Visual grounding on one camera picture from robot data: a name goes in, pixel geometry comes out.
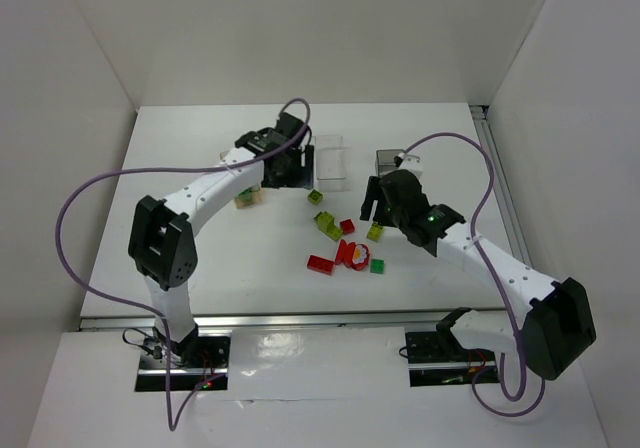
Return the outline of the lime stepped lego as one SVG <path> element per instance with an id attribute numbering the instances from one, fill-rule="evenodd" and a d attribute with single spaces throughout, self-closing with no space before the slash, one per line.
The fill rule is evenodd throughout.
<path id="1" fill-rule="evenodd" d="M 337 242 L 342 237 L 342 229 L 335 224 L 335 218 L 329 212 L 321 211 L 313 220 L 317 229 L 332 241 Z"/>

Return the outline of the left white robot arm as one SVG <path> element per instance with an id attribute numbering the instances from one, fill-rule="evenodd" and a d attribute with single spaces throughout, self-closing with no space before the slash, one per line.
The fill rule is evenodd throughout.
<path id="1" fill-rule="evenodd" d="M 188 280 L 198 264 L 196 237 L 210 219 L 242 192 L 266 183 L 280 188 L 308 169 L 303 159 L 308 123 L 279 114 L 273 127 L 242 135 L 215 166 L 161 199 L 136 205 L 128 254 L 144 277 L 155 316 L 154 334 L 185 362 L 198 343 Z"/>

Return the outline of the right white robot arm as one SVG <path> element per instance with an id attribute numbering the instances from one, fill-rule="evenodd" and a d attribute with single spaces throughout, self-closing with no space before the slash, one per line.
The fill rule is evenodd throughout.
<path id="1" fill-rule="evenodd" d="M 502 314 L 461 307 L 443 318 L 436 326 L 443 349 L 521 355 L 529 370 L 551 381 L 595 342 L 581 283 L 534 270 L 473 231 L 449 206 L 430 204 L 410 171 L 370 177 L 360 218 L 399 229 L 412 245 L 500 293 Z"/>

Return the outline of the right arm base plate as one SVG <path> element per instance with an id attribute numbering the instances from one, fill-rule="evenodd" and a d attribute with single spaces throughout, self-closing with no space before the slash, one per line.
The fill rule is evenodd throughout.
<path id="1" fill-rule="evenodd" d="M 499 382 L 495 355 L 486 350 L 445 348 L 435 331 L 406 332 L 398 354 L 408 363 L 411 387 Z"/>

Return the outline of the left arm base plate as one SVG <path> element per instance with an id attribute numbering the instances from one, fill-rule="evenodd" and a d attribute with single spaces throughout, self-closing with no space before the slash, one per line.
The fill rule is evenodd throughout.
<path id="1" fill-rule="evenodd" d="M 134 390 L 140 393 L 164 391 L 167 356 L 162 343 L 148 334 L 141 341 L 129 341 L 126 334 L 123 339 L 140 352 Z M 229 334 L 205 335 L 198 339 L 195 349 L 185 358 L 173 355 L 171 390 L 189 392 L 202 383 L 201 391 L 226 391 L 230 348 Z"/>

